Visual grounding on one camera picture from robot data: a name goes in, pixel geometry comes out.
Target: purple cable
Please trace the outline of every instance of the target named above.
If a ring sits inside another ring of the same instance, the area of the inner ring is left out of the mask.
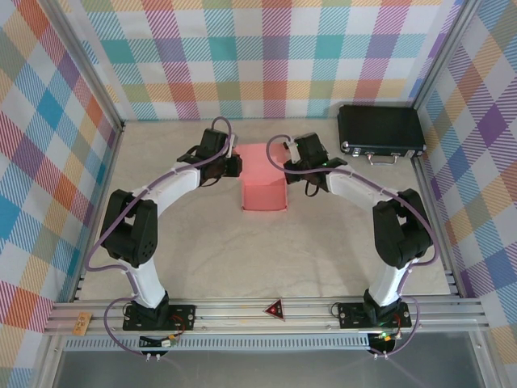
[[[405,282],[406,282],[406,280],[408,278],[408,275],[410,274],[411,268],[413,268],[413,267],[423,267],[423,266],[431,265],[431,264],[433,264],[438,259],[439,242],[438,242],[438,238],[436,237],[436,233],[431,228],[431,225],[429,225],[429,222],[426,221],[426,219],[417,211],[417,209],[415,209],[413,206],[408,204],[405,200],[403,200],[397,194],[393,194],[392,192],[389,192],[389,191],[385,190],[383,187],[379,186],[377,183],[374,183],[370,179],[366,179],[362,175],[359,175],[359,174],[357,174],[355,172],[349,172],[349,171],[345,171],[345,170],[340,170],[338,168],[324,168],[324,167],[313,168],[311,170],[295,171],[295,170],[288,170],[288,169],[283,168],[282,166],[279,166],[278,164],[275,163],[275,161],[271,157],[270,148],[271,148],[272,142],[275,141],[276,139],[280,139],[280,138],[286,138],[289,141],[292,140],[289,135],[281,134],[281,135],[276,135],[276,136],[272,137],[271,139],[269,139],[269,141],[267,142],[267,145],[266,145],[267,159],[269,160],[269,163],[271,163],[271,165],[273,165],[273,167],[276,168],[277,170],[280,170],[283,173],[287,172],[288,174],[295,174],[295,175],[305,175],[305,174],[312,174],[312,173],[316,173],[316,172],[337,172],[339,174],[350,176],[351,178],[357,179],[360,182],[367,184],[369,187],[377,190],[379,193],[385,194],[386,196],[389,196],[390,198],[393,198],[394,200],[399,202],[402,206],[407,208],[410,212],[412,212],[412,214],[422,223],[422,225],[423,225],[424,229],[426,230],[426,232],[429,234],[429,236],[431,236],[431,240],[433,242],[433,245],[435,246],[435,253],[433,254],[433,257],[432,257],[431,260],[428,260],[428,261],[426,261],[424,263],[414,263],[414,264],[408,265],[407,271],[402,276],[401,282],[399,283],[399,285],[397,287],[397,294],[399,296],[401,295],[402,288],[404,287],[404,284],[405,284]],[[391,351],[389,354],[398,353],[403,348],[405,348],[406,345],[414,337],[414,334],[415,334],[415,332],[416,332],[416,330],[418,328],[418,325],[420,323],[420,306],[418,305],[418,301],[414,297],[404,297],[404,298],[412,299],[413,300],[413,303],[414,303],[414,305],[416,307],[416,310],[417,310],[416,322],[414,323],[413,329],[411,330],[411,333],[408,336],[408,339],[406,340],[406,342],[400,348],[397,348],[397,349]],[[378,352],[375,349],[372,349],[372,350],[374,352],[377,352],[378,354],[384,354],[384,353]]]
[[[226,125],[228,126],[228,137],[226,138],[226,142],[223,145],[223,147],[221,148],[221,150],[219,152],[217,152],[215,155],[213,155],[212,157],[210,157],[208,159],[205,159],[202,162],[197,162],[197,163],[194,163],[194,164],[191,164],[191,165],[183,166],[183,167],[180,167],[178,170],[168,171],[164,175],[159,176],[158,178],[156,178],[150,185],[147,186],[146,189],[142,190],[142,192],[140,194],[138,194],[138,196],[136,196],[135,199],[132,200],[128,204],[128,206],[126,206],[126,208],[122,211],[122,213],[120,213],[120,215],[113,221],[113,223],[110,225],[110,227],[106,229],[106,231],[100,236],[99,240],[94,244],[94,246],[91,248],[91,250],[86,255],[84,267],[85,267],[85,269],[87,271],[89,271],[89,272],[101,272],[101,271],[106,271],[108,269],[120,269],[120,270],[124,271],[126,276],[128,277],[129,283],[130,283],[131,288],[132,288],[133,296],[132,297],[121,297],[121,298],[118,298],[118,299],[114,300],[113,302],[111,302],[107,306],[106,310],[104,311],[104,328],[106,329],[107,334],[110,336],[110,338],[117,345],[119,345],[119,347],[121,347],[125,351],[131,352],[133,354],[137,354],[139,356],[143,356],[142,353],[137,352],[135,350],[132,350],[132,349],[126,347],[124,344],[122,344],[111,333],[111,330],[110,330],[109,326],[107,325],[107,313],[118,302],[131,302],[131,301],[134,301],[137,298],[137,296],[138,296],[137,283],[135,282],[131,272],[129,272],[128,269],[124,265],[122,265],[122,264],[110,264],[110,265],[105,265],[104,267],[91,267],[90,266],[91,258],[93,257],[94,253],[99,249],[100,245],[111,234],[111,232],[113,232],[113,230],[116,228],[116,226],[119,225],[122,220],[124,220],[125,216],[129,213],[129,211],[137,204],[137,202],[139,200],[141,200],[145,196],[145,194],[150,192],[153,188],[155,188],[157,185],[159,185],[161,182],[163,182],[165,179],[169,178],[170,176],[176,175],[179,172],[182,172],[182,171],[185,171],[185,170],[188,170],[188,169],[191,169],[191,168],[201,167],[201,166],[203,166],[205,164],[213,162],[214,160],[219,158],[221,155],[223,155],[226,152],[228,152],[228,149],[230,147],[231,137],[232,137],[232,125],[230,124],[230,122],[228,121],[228,119],[226,117],[218,116],[215,119],[213,119],[213,121],[212,121],[212,129],[214,129],[214,126],[216,125],[216,122],[219,121],[219,120],[223,120],[226,123]]]

